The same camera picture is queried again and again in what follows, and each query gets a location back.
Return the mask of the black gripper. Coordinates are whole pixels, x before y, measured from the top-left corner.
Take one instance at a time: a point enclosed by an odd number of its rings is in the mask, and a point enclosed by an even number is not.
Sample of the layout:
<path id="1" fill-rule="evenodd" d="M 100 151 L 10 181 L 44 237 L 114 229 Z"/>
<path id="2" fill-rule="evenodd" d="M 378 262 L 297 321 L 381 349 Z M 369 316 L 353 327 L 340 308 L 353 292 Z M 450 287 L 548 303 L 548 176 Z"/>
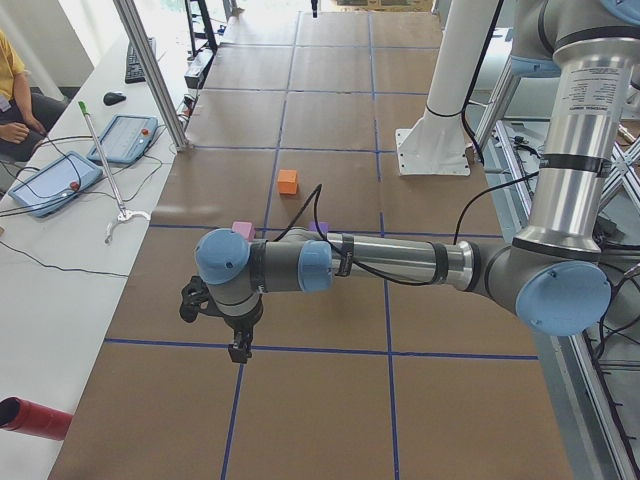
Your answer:
<path id="1" fill-rule="evenodd" d="M 232 322 L 233 341 L 228 345 L 228 353 L 232 362 L 241 362 L 252 357 L 251 345 L 255 322 L 253 320 L 235 319 Z"/>

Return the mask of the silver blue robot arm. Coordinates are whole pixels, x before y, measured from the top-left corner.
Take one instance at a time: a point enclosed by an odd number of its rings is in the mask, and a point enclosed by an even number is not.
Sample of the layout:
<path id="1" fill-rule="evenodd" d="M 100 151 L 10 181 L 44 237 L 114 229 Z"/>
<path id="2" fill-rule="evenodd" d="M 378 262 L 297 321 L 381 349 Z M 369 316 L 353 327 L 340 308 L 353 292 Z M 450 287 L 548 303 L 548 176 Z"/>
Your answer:
<path id="1" fill-rule="evenodd" d="M 559 84 L 526 226 L 505 245 L 450 245 L 327 234 L 290 224 L 274 240 L 216 229 L 195 248 L 181 318 L 219 317 L 231 359 L 252 355 L 266 293 L 324 291 L 372 275 L 412 287 L 448 284 L 493 300 L 529 327 L 571 336 L 596 324 L 612 294 L 593 238 L 604 183 L 639 63 L 635 1 L 521 1 L 510 60 L 518 75 Z"/>

